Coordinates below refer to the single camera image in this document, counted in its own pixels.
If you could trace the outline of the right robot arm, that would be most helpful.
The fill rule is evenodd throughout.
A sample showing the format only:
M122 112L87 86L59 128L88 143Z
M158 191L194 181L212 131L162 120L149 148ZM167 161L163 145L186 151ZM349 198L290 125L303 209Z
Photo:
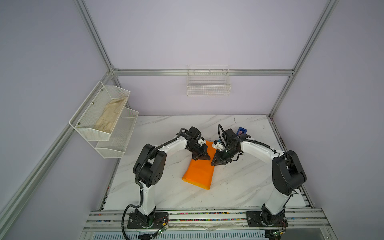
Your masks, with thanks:
M212 147L216 150L211 163L213 166L235 162L237 159L234 157L242 154L250 154L271 165L274 189L262 205L257 221L265 227L270 227L282 220L289 199L307 180L296 152L273 149L248 134L236 135L231 129L224 131Z

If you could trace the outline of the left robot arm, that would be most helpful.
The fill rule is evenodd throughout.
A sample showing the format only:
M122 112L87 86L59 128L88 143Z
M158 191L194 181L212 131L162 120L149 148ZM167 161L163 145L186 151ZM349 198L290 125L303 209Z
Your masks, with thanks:
M192 153L192 160L209 161L208 146L202 133L195 127L180 129L171 140L153 146L147 144L143 147L133 168L135 183L140 187L140 203L138 212L145 217L155 212L155 186L161 179L166 159L175 153L188 150Z

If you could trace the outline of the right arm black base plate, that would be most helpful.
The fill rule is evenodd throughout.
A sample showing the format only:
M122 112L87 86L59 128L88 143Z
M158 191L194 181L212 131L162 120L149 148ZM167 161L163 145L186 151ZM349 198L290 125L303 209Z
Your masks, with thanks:
M287 227L288 222L285 216L285 211L281 211L277 215L270 214L267 210L264 211L248 211L246 218L249 227Z

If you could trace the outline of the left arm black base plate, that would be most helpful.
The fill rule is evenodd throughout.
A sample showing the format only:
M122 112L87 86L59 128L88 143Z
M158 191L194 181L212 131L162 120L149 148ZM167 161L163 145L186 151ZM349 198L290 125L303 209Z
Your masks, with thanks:
M140 212L132 212L129 215L127 229L160 229L169 220L169 213L155 212L149 216L142 215Z

